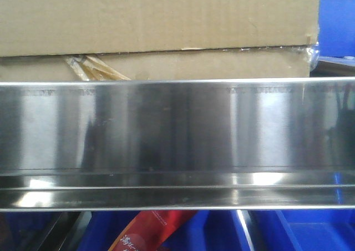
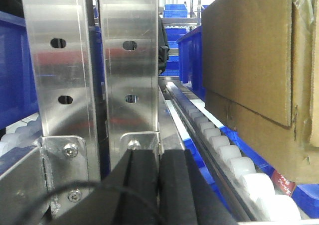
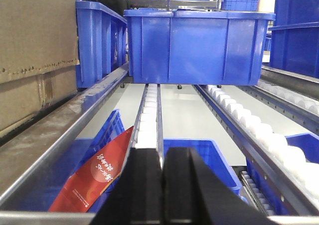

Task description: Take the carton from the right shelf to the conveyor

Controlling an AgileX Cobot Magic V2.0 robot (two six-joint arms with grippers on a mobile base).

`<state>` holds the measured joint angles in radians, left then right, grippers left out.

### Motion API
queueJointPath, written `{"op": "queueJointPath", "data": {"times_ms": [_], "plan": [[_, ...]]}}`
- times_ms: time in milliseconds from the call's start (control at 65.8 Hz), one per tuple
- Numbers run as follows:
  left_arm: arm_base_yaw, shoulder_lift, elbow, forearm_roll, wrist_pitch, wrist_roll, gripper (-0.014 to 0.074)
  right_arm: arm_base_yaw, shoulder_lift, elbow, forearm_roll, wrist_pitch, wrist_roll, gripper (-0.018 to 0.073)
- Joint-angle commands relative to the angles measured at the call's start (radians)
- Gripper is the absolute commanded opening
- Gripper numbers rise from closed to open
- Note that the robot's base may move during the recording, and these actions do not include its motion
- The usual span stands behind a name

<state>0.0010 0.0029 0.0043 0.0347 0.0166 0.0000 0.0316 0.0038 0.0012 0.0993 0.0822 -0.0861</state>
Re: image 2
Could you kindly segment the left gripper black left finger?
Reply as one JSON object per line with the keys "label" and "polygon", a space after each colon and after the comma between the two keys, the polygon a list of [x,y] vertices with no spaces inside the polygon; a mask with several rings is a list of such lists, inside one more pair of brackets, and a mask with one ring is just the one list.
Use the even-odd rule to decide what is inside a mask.
{"label": "left gripper black left finger", "polygon": [[150,150],[127,150],[112,172],[55,225],[158,225],[157,165]]}

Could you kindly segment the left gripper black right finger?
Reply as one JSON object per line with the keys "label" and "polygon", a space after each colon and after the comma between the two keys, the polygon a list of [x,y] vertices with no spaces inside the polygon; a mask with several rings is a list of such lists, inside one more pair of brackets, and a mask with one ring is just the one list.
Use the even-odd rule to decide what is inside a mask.
{"label": "left gripper black right finger", "polygon": [[167,225],[235,225],[189,150],[167,150],[159,166],[159,211]]}

